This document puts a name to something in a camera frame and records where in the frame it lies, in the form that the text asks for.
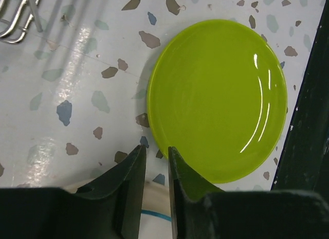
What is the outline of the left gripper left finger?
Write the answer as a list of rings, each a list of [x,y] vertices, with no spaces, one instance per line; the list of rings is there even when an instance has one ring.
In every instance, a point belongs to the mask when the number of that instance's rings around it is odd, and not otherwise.
[[[137,238],[146,148],[79,187],[2,188],[1,238]]]

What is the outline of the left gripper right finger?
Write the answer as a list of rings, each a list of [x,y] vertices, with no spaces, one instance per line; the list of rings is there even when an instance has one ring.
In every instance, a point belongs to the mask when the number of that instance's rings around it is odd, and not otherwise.
[[[328,204],[300,190],[216,187],[168,149],[174,238],[328,238]]]

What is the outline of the beige plate underneath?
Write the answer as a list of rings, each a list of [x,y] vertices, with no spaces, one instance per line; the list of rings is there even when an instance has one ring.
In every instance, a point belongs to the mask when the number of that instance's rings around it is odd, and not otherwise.
[[[143,174],[123,175],[115,179],[109,172],[62,188],[92,202],[93,207],[114,206],[120,222],[136,221],[140,213],[171,221],[169,188],[145,181]]]

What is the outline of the lime green plate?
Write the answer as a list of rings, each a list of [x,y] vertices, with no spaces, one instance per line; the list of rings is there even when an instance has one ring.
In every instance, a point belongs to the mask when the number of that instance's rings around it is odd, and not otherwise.
[[[256,170],[283,131],[287,88],[279,60],[250,28],[196,23],[175,36],[149,80],[148,121],[164,154],[173,146],[211,183]]]

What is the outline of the wire dish rack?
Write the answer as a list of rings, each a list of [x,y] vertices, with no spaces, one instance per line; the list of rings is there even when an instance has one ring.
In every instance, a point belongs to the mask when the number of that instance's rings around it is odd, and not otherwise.
[[[39,4],[41,0],[1,0],[1,42],[18,44],[26,37],[31,23],[43,32]]]

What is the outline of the watermelon pattern white plate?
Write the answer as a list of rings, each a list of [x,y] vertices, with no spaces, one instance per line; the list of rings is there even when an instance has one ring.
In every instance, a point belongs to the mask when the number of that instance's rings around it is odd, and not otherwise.
[[[139,239],[172,239],[171,217],[149,210],[142,210]]]

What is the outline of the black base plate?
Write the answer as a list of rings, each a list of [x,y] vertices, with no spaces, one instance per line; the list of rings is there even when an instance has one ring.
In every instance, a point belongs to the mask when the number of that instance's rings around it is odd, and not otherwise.
[[[328,197],[328,5],[323,9],[272,189]]]

